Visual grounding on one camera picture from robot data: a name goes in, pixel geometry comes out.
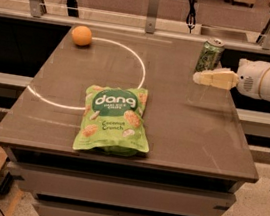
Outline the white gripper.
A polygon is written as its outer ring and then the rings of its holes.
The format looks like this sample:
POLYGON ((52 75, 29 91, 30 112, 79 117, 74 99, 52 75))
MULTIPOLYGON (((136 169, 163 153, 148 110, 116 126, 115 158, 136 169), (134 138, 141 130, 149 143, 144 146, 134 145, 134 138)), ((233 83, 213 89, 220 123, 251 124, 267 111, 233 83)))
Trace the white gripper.
POLYGON ((228 90, 236 87, 242 95, 260 99, 261 82, 269 70, 270 62, 250 61, 242 58, 239 60, 236 73, 229 68, 222 67, 212 71, 194 73, 193 81, 202 86, 208 85, 228 90))

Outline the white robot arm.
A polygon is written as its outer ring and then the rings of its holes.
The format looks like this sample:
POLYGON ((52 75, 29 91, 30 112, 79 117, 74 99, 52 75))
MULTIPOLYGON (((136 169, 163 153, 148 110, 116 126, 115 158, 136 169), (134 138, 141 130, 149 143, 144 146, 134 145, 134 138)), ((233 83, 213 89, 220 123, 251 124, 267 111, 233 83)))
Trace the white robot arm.
POLYGON ((270 102, 270 62, 242 58, 237 72, 229 68, 204 70, 194 73, 193 81, 214 88, 235 87, 244 96, 270 102))

